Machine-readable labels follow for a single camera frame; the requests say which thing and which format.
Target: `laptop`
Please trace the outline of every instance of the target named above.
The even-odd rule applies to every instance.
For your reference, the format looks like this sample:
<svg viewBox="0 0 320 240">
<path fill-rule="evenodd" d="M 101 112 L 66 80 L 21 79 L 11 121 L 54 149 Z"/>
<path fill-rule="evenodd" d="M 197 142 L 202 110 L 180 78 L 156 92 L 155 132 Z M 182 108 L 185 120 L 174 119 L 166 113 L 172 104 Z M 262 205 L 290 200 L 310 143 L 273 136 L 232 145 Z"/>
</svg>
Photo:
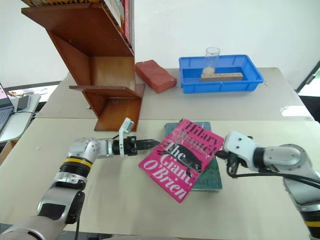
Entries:
<svg viewBox="0 0 320 240">
<path fill-rule="evenodd" d="M 5 127 L 14 109 L 14 106 L 0 83 L 0 132 Z"/>
</svg>

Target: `yellow ring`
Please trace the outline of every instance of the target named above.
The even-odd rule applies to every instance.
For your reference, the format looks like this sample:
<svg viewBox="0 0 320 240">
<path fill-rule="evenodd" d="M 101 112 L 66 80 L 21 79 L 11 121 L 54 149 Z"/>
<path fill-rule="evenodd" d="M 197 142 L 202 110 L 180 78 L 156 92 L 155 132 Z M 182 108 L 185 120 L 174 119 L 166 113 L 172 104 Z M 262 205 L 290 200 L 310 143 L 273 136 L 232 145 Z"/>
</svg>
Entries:
<svg viewBox="0 0 320 240">
<path fill-rule="evenodd" d="M 320 227 L 320 221 L 305 221 L 304 223 L 308 227 L 315 227 L 315 228 Z"/>
<path fill-rule="evenodd" d="M 84 164 L 86 166 L 88 166 L 89 168 L 92 167 L 92 164 L 86 160 L 82 160 L 82 159 L 78 159 L 78 158 L 67 158 L 67 160 L 65 161 L 65 163 L 67 162 L 73 162 L 73 163 L 79 163 L 79 164 Z"/>
</svg>

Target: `clear glass cup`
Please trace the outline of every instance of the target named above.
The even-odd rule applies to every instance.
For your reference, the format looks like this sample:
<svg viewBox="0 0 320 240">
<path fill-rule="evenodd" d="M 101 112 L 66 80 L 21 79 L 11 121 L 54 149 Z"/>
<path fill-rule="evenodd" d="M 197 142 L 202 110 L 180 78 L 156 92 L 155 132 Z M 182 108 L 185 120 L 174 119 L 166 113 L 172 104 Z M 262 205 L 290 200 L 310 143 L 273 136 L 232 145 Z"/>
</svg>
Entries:
<svg viewBox="0 0 320 240">
<path fill-rule="evenodd" d="M 210 46 L 205 50 L 204 68 L 202 74 L 214 74 L 217 66 L 217 62 L 220 55 L 220 49 L 214 46 Z"/>
</svg>

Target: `wooden shelf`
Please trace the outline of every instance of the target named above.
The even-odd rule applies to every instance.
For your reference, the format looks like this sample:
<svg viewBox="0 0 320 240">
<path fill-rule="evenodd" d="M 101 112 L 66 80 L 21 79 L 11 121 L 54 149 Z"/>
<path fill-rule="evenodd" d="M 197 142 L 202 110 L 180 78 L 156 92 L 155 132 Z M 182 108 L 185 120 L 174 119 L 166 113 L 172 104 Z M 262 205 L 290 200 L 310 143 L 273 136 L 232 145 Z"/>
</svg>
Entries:
<svg viewBox="0 0 320 240">
<path fill-rule="evenodd" d="M 144 84 L 136 84 L 134 53 L 104 2 L 22 8 L 48 32 L 98 118 L 96 131 L 137 129 Z"/>
</svg>

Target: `pink book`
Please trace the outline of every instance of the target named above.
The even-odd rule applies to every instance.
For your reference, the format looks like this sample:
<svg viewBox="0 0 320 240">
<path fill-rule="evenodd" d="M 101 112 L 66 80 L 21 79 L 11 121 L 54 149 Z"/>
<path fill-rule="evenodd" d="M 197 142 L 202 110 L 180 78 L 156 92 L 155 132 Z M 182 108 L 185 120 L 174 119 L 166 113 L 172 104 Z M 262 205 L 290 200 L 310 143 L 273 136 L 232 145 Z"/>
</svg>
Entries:
<svg viewBox="0 0 320 240">
<path fill-rule="evenodd" d="M 223 137 L 184 119 L 139 167 L 181 203 L 223 143 Z"/>
</svg>

